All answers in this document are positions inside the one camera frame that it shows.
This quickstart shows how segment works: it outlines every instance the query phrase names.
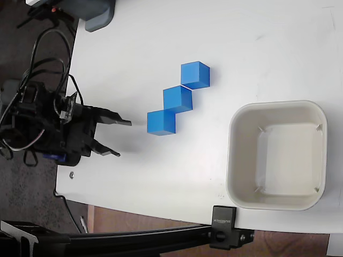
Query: tabletop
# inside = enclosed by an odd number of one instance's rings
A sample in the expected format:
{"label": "tabletop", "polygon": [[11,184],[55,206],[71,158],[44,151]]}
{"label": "tabletop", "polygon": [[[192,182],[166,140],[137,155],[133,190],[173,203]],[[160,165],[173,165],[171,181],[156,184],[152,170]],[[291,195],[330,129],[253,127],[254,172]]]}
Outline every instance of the tabletop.
{"label": "tabletop", "polygon": [[[89,33],[80,21],[70,73],[86,105],[118,112],[132,127],[99,124],[95,138],[121,157],[58,167],[69,200],[130,213],[211,224],[226,191],[233,114],[254,102],[311,100],[328,120],[326,188],[305,211],[238,209],[236,227],[343,233],[343,2],[336,0],[117,0],[112,22]],[[146,132],[180,65],[201,61],[211,86],[192,91],[176,134]],[[67,93],[74,91],[68,86]],[[74,172],[74,179],[69,173]]]}

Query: blue cube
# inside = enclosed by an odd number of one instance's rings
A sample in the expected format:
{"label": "blue cube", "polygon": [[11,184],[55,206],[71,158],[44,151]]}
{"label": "blue cube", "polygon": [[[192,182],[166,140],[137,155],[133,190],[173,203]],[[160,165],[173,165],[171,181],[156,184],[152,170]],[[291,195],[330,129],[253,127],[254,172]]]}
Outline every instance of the blue cube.
{"label": "blue cube", "polygon": [[181,85],[190,89],[210,86],[210,68],[201,62],[181,65]]}
{"label": "blue cube", "polygon": [[168,110],[148,112],[148,133],[154,135],[175,134],[175,113]]}
{"label": "blue cube", "polygon": [[163,90],[163,108],[176,114],[193,110],[192,91],[183,86]]}

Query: plastic container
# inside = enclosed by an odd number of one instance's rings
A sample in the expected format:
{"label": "plastic container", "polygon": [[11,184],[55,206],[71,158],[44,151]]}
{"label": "plastic container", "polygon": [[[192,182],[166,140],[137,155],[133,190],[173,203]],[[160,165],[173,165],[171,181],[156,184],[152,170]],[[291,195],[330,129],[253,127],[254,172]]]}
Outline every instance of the plastic container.
{"label": "plastic container", "polygon": [[227,192],[249,209],[305,210],[322,196],[327,120],[311,101],[254,103],[229,129]]}

